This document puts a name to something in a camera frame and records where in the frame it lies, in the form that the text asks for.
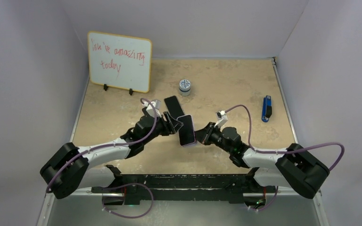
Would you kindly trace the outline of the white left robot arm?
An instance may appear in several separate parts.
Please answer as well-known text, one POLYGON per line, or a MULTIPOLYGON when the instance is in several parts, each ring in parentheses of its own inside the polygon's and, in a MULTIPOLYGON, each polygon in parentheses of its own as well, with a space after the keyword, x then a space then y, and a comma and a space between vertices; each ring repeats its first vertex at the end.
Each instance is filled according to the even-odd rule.
POLYGON ((168 112, 157 117, 146 114, 113 141, 92 146, 65 143, 40 170, 47 183, 46 192, 63 199, 77 190, 87 170, 109 161, 134 157, 154 138, 176 134, 183 125, 168 112))

